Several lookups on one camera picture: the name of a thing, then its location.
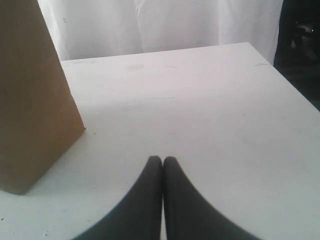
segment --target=cardboard box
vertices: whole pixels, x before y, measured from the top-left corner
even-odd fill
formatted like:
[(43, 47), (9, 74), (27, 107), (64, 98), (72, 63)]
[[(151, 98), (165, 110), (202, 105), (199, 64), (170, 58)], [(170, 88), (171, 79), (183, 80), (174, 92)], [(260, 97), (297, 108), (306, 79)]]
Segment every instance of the cardboard box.
[(84, 130), (37, 0), (0, 1), (0, 189), (25, 193)]

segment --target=black rubber pad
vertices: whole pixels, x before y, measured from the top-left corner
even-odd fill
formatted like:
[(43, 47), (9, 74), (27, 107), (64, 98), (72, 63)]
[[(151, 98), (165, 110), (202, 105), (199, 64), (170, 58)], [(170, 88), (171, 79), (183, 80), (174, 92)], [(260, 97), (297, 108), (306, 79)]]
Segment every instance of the black rubber pad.
[(174, 157), (164, 160), (163, 188), (167, 240), (258, 240), (214, 209)]
[(123, 200), (74, 240), (159, 240), (162, 214), (162, 162), (151, 156)]

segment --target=table surface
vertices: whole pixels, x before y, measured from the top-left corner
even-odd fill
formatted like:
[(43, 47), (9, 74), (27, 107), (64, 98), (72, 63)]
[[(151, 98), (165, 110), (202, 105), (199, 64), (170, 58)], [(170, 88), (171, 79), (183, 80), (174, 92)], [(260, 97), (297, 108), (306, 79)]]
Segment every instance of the table surface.
[(264, 240), (320, 239), (320, 113), (248, 43), (62, 62), (87, 128), (0, 239), (69, 240), (175, 156), (202, 195)]

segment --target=fabric curtain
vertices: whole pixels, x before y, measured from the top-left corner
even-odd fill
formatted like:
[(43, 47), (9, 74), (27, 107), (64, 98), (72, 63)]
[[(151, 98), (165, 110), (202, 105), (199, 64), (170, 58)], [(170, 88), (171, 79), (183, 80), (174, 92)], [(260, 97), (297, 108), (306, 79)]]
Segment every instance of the fabric curtain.
[(60, 60), (251, 43), (273, 63), (283, 0), (38, 0)]

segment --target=white curtain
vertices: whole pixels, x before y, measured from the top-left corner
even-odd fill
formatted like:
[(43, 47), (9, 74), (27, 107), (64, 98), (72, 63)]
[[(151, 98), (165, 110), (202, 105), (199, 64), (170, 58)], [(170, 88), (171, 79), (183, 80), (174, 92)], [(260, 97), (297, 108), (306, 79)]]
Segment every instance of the white curtain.
[(60, 60), (251, 43), (273, 63), (283, 0), (38, 0)]

